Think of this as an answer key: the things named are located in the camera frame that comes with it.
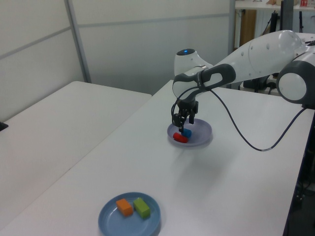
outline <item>metal pole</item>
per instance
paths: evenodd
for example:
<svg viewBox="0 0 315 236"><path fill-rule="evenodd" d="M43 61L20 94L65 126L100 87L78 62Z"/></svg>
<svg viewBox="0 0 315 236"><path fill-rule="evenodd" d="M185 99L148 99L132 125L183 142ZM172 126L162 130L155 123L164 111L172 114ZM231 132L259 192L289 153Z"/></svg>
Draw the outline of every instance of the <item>metal pole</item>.
<svg viewBox="0 0 315 236"><path fill-rule="evenodd" d="M283 28L282 30L292 30L293 25L294 0L283 0Z"/></svg>

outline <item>white robot link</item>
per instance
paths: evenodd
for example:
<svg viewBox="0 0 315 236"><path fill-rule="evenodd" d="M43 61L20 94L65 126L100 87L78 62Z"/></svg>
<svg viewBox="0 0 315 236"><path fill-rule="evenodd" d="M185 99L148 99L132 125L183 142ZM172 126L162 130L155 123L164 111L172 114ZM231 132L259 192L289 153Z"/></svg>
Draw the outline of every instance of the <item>white robot link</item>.
<svg viewBox="0 0 315 236"><path fill-rule="evenodd" d="M216 65L203 60L194 49L175 56L172 122L182 132L184 123L194 122L197 94L213 88L260 78L279 72L277 89L287 101L315 105L315 46L306 46L298 34L283 30L244 44ZM179 112L174 114L176 105Z"/></svg>

